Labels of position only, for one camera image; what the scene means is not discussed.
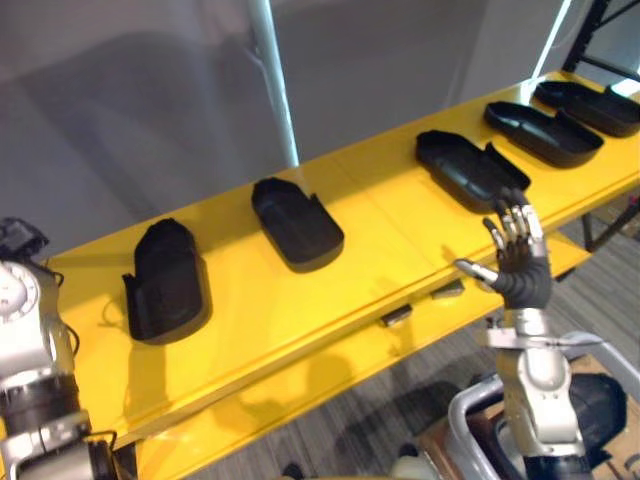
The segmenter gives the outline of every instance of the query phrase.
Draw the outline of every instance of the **gray carpet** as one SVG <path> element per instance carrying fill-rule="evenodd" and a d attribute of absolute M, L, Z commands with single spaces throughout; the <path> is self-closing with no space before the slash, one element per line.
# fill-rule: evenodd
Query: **gray carpet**
<path fill-rule="evenodd" d="M 574 241 L 581 239 L 577 222 L 563 232 Z M 640 243 L 616 235 L 557 283 L 549 306 L 556 332 L 594 332 L 640 365 L 639 253 Z M 492 352 L 472 339 L 473 327 L 415 353 L 190 478 L 266 480 L 277 477 L 291 461 L 309 476 L 384 474 L 403 443 L 446 413 L 458 389 L 474 375 L 494 369 Z"/>

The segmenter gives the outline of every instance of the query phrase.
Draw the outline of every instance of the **robotic hand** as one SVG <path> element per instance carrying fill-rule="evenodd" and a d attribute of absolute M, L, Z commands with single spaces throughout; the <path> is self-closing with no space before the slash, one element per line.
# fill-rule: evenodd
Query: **robotic hand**
<path fill-rule="evenodd" d="M 75 352 L 57 311 L 58 283 L 53 272 L 31 261 L 47 243 L 20 220 L 0 220 L 5 475 L 9 480 L 113 480 L 111 448 L 104 440 L 91 440 L 89 415 L 78 401 Z"/>
<path fill-rule="evenodd" d="M 538 216 L 519 190 L 503 189 L 495 210 L 504 233 L 487 218 L 483 223 L 496 246 L 499 271 L 466 259 L 455 265 L 504 299 L 504 328 L 490 328 L 486 343 L 498 348 L 507 422 L 529 478 L 590 479 L 569 400 L 569 363 L 549 336 L 544 313 L 552 278 Z"/>

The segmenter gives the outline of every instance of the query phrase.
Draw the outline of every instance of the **black cable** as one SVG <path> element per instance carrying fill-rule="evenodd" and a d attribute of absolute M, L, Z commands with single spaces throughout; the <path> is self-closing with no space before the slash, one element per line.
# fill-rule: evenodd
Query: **black cable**
<path fill-rule="evenodd" d="M 64 275 L 61 274 L 60 272 L 53 272 L 53 276 L 56 279 L 56 283 L 58 284 L 58 287 L 61 287 L 62 284 L 64 283 Z"/>
<path fill-rule="evenodd" d="M 78 332 L 76 332 L 68 324 L 65 323 L 64 326 L 67 327 L 67 330 L 69 330 L 69 333 L 71 334 L 73 339 L 76 341 L 75 345 L 73 346 L 73 356 L 75 357 L 78 353 L 78 350 L 80 350 L 80 335 L 78 335 Z"/>
<path fill-rule="evenodd" d="M 91 432 L 87 437 L 97 437 L 99 435 L 110 435 L 111 441 L 109 442 L 109 449 L 113 452 L 113 447 L 116 445 L 116 440 L 118 438 L 118 432 L 115 430 L 101 430 L 99 432 Z"/>

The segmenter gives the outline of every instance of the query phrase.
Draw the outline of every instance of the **black plastic tray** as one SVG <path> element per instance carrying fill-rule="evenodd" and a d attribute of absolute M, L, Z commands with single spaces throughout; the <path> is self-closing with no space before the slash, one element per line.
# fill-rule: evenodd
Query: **black plastic tray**
<path fill-rule="evenodd" d="M 611 87 L 596 92 L 575 82 L 542 82 L 533 94 L 542 103 L 562 108 L 572 117 L 615 137 L 640 130 L 640 105 Z"/>
<path fill-rule="evenodd" d="M 502 187 L 524 191 L 531 183 L 490 142 L 483 151 L 462 135 L 430 130 L 418 135 L 416 153 L 434 179 L 474 212 L 491 211 Z"/>
<path fill-rule="evenodd" d="M 494 102 L 485 120 L 515 143 L 528 148 L 557 167 L 573 167 L 589 160 L 603 140 L 562 110 L 550 117 L 517 103 Z"/>
<path fill-rule="evenodd" d="M 342 251 L 344 233 L 316 195 L 295 183 L 267 178 L 253 187 L 253 210 L 285 263 L 294 272 L 316 270 Z"/>

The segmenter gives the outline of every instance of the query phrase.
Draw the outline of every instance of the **robot finger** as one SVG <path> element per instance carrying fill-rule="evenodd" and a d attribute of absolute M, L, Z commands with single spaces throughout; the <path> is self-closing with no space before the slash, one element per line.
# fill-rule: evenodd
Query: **robot finger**
<path fill-rule="evenodd" d="M 495 272 L 490 268 L 483 267 L 478 263 L 471 262 L 466 258 L 458 259 L 453 263 L 464 273 L 466 273 L 470 277 L 480 280 L 482 283 L 489 287 L 493 287 L 498 281 L 498 272 Z"/>
<path fill-rule="evenodd" d="M 511 190 L 511 198 L 514 203 L 520 207 L 520 211 L 522 212 L 522 216 L 532 240 L 534 242 L 541 242 L 544 239 L 544 233 L 542 231 L 542 226 L 540 225 L 538 214 L 534 210 L 533 206 L 529 203 L 521 190 Z"/>
<path fill-rule="evenodd" d="M 495 202 L 494 208 L 500 217 L 500 223 L 502 223 L 502 228 L 504 229 L 507 241 L 515 242 L 518 238 L 518 230 L 516 228 L 515 221 L 511 216 L 511 212 L 509 211 L 507 202 L 503 199 L 499 199 Z"/>
<path fill-rule="evenodd" d="M 506 248 L 506 241 L 502 236 L 502 232 L 498 230 L 498 227 L 496 226 L 496 224 L 486 217 L 482 219 L 482 224 L 487 228 L 487 230 L 489 230 L 489 233 L 491 234 L 491 238 L 493 239 L 493 243 L 496 246 L 496 250 L 498 250 L 498 253 L 504 252 Z"/>

